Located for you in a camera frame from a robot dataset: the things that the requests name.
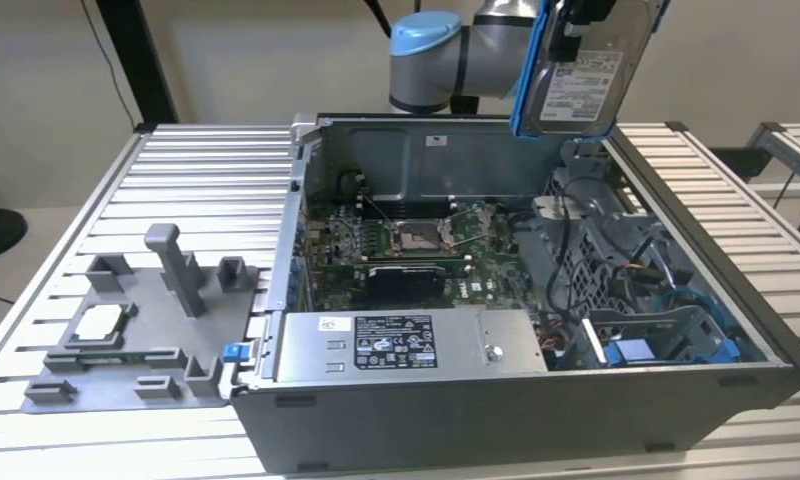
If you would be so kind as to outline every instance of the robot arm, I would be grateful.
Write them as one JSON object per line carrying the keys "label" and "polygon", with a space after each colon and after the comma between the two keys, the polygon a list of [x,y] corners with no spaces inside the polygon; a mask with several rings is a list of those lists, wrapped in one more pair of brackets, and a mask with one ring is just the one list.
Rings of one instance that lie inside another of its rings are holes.
{"label": "robot arm", "polygon": [[451,95],[515,93],[516,135],[604,136],[668,3],[490,0],[464,27],[414,14],[392,33],[391,103],[435,113]]}

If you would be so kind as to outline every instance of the white wall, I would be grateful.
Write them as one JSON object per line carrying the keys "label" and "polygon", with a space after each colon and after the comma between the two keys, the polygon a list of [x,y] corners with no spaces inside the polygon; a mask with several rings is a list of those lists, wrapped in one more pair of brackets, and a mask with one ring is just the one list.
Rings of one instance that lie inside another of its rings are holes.
{"label": "white wall", "polygon": [[81,204],[129,136],[81,15],[0,0],[0,206]]}
{"label": "white wall", "polygon": [[[392,20],[411,12],[383,4]],[[479,4],[424,0],[467,20]],[[185,121],[387,110],[387,40],[360,0],[144,5]],[[710,144],[800,121],[800,0],[674,0],[620,118],[682,120]],[[0,205],[83,203],[128,133],[79,0],[1,0]]]}

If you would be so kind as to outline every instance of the white component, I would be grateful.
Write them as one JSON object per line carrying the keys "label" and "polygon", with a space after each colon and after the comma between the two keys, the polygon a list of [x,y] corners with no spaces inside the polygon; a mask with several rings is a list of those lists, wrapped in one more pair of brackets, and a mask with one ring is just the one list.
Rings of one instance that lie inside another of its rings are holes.
{"label": "white component", "polygon": [[587,338],[590,339],[590,345],[592,345],[592,350],[596,354],[599,364],[606,365],[608,363],[608,357],[604,355],[602,342],[599,341],[599,337],[596,336],[596,330],[592,328],[592,323],[590,323],[588,318],[582,320],[582,326],[584,327],[584,333],[587,334]]}
{"label": "white component", "polygon": [[448,136],[427,135],[426,144],[428,147],[444,147],[448,144]]}
{"label": "white component", "polygon": [[348,332],[352,330],[352,317],[320,317],[318,330],[322,332]]}
{"label": "white component", "polygon": [[121,315],[124,315],[121,305],[95,305],[83,313],[80,324],[75,330],[77,338],[80,340],[103,340],[116,329]]}
{"label": "white component", "polygon": [[559,63],[539,119],[595,122],[622,60],[623,52],[583,50],[575,62]]}

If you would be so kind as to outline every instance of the power supply label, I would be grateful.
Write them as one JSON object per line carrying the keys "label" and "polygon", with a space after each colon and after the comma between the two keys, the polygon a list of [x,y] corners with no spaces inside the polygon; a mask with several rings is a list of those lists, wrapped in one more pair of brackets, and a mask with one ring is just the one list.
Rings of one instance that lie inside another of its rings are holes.
{"label": "power supply label", "polygon": [[356,317],[355,363],[360,370],[436,368],[432,317]]}

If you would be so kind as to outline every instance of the floor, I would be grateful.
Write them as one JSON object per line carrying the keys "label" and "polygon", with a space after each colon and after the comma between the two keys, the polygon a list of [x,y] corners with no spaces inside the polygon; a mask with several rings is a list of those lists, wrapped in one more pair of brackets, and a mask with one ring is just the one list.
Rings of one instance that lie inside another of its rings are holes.
{"label": "floor", "polygon": [[[0,255],[1,297],[15,299],[20,296],[79,209],[80,207],[60,207],[19,210],[27,218],[29,231],[15,248]],[[0,321],[9,307],[0,302]]]}

